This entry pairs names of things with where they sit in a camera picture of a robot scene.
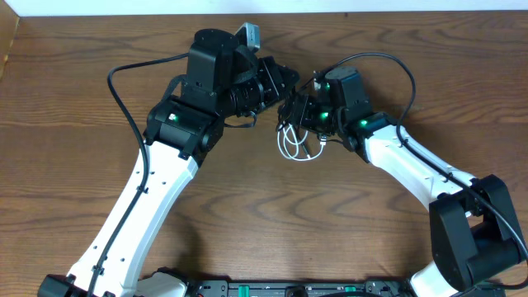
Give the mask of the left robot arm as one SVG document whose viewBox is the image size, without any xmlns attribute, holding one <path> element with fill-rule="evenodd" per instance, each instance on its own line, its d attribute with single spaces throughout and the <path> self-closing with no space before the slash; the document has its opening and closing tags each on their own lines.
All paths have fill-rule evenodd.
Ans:
<svg viewBox="0 0 528 297">
<path fill-rule="evenodd" d="M 48 275 L 41 296 L 175 296 L 190 284 L 165 271 L 141 279 L 159 229 L 227 128 L 227 119 L 257 116 L 285 100 L 299 81 L 293 69 L 260 58 L 260 30 L 196 32 L 184 74 L 174 77 L 136 130 L 139 156 L 118 201 L 91 246 L 67 274 Z"/>
</svg>

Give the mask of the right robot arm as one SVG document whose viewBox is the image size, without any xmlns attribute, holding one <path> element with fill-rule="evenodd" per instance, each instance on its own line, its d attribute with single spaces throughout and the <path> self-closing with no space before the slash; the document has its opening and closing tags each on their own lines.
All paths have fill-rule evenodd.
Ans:
<svg viewBox="0 0 528 297">
<path fill-rule="evenodd" d="M 349 151 L 403 185 L 427 209 L 433 260 L 414 274 L 416 296 L 462 296 L 522 289 L 490 278 L 527 258 L 506 184 L 452 167 L 420 145 L 401 120 L 374 111 L 356 68 L 316 73 L 316 96 L 294 92 L 279 109 L 279 129 L 301 128 Z"/>
</svg>

